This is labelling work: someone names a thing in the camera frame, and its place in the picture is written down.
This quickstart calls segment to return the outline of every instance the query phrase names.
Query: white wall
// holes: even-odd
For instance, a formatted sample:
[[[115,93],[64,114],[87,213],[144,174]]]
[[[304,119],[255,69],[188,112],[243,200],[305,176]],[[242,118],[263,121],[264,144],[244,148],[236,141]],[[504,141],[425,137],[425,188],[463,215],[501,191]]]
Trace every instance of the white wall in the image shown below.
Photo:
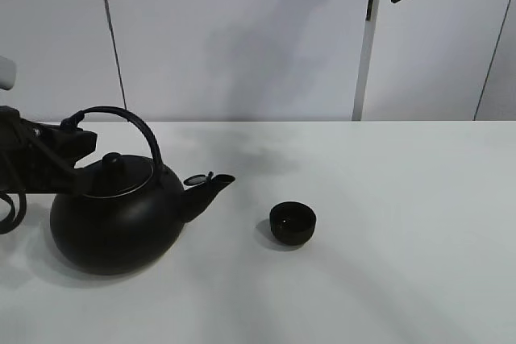
[[[516,0],[510,3],[476,118],[516,120]]]
[[[508,0],[380,0],[365,120],[471,120]]]
[[[151,120],[350,119],[368,0],[110,0]]]
[[[26,118],[122,103],[103,0],[0,0],[0,55],[18,65],[0,103]]]

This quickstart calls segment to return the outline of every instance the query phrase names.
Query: kettle spout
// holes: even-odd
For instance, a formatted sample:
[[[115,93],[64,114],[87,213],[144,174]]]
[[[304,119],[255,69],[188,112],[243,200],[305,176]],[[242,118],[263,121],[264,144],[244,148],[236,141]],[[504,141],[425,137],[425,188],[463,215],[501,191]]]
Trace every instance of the kettle spout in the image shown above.
[[[234,176],[217,175],[202,184],[185,190],[181,194],[181,220],[184,223],[193,221],[208,208],[218,193],[234,181]]]

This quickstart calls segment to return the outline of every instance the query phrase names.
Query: kettle lid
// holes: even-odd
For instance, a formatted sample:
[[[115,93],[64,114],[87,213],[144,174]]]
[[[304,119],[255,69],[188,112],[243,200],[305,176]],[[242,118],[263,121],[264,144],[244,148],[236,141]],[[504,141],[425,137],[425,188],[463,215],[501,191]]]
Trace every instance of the kettle lid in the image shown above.
[[[107,199],[143,187],[152,176],[153,166],[145,157],[112,152],[85,170],[93,175],[91,190],[85,196]]]

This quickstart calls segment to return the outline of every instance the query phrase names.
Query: kettle handle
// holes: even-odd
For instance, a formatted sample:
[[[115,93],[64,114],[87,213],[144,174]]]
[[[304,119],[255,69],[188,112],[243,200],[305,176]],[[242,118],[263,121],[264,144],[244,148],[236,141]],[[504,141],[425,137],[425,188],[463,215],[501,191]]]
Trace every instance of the kettle handle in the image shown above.
[[[154,168],[152,171],[152,176],[149,181],[157,181],[160,178],[161,172],[164,170],[163,159],[161,158],[160,146],[156,140],[156,136],[152,133],[151,128],[147,125],[147,123],[138,117],[136,114],[126,110],[124,108],[119,108],[117,106],[94,106],[88,109],[79,110],[77,113],[73,114],[69,118],[65,118],[61,122],[61,129],[76,129],[79,122],[84,120],[85,114],[87,113],[108,113],[114,114],[121,118],[125,118],[128,122],[133,124],[138,128],[138,130],[144,135],[145,139],[149,147],[151,148],[152,161],[154,162]]]

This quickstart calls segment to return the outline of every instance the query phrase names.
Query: cabinet door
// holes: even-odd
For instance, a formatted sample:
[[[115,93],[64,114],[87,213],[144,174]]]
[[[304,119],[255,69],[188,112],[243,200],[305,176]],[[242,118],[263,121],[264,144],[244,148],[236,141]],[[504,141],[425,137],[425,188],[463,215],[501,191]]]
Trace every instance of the cabinet door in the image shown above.
[[[471,120],[508,0],[380,0],[366,120]]]
[[[103,0],[0,0],[0,56],[18,65],[2,104],[24,117],[56,121],[121,104]]]
[[[109,0],[153,120],[349,119],[368,0]]]
[[[516,0],[507,11],[476,119],[516,120]]]

